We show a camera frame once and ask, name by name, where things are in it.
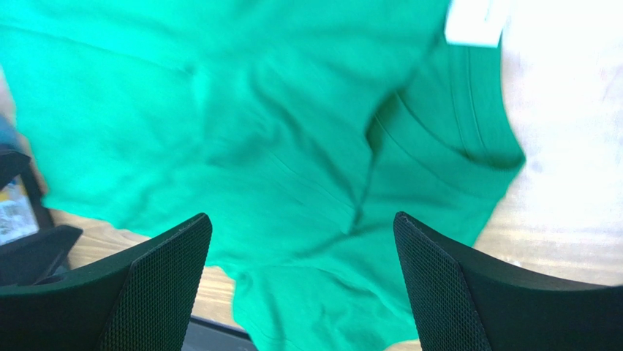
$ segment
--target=green t-shirt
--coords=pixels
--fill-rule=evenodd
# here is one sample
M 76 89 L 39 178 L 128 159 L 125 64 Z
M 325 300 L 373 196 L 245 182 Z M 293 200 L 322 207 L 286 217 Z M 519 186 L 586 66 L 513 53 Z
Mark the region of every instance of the green t-shirt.
M 448 46 L 447 8 L 3 0 L 0 64 L 47 206 L 205 212 L 260 351 L 380 351 L 417 338 L 394 214 L 473 244 L 524 161 L 499 49 Z

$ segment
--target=white tag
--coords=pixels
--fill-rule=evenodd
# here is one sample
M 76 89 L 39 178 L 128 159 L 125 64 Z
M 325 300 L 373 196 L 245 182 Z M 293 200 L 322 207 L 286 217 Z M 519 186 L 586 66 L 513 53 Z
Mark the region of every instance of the white tag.
M 452 0 L 445 39 L 448 44 L 495 48 L 509 10 L 510 0 Z

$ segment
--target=clothing label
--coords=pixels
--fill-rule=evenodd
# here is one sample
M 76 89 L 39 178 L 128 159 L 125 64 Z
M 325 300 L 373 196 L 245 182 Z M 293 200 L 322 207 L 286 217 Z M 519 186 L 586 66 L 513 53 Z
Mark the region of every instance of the clothing label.
M 39 231 L 37 218 L 19 177 L 0 191 L 0 245 Z
M 445 39 L 453 45 L 495 48 L 509 11 L 510 0 L 452 0 Z

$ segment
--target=black mesh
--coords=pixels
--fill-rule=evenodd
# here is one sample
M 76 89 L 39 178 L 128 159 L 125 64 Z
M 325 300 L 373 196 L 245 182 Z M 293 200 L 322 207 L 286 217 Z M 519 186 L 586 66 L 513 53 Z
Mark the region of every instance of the black mesh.
M 458 263 L 409 219 L 394 222 L 396 245 L 424 351 L 490 351 Z
M 207 216 L 132 264 L 99 350 L 181 349 L 210 243 L 206 233 Z

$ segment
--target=wooden surface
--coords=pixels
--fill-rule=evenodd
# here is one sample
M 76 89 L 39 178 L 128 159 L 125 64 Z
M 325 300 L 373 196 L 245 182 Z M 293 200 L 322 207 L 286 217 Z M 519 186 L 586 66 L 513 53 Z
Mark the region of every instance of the wooden surface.
M 504 38 L 503 87 L 527 164 L 478 249 L 552 276 L 623 284 L 623 26 L 617 13 L 600 0 L 516 2 Z M 145 240 L 102 222 L 54 216 L 85 229 L 70 257 L 76 266 Z M 218 268 L 206 268 L 193 313 L 234 325 L 232 291 Z M 410 342 L 389 350 L 419 349 Z

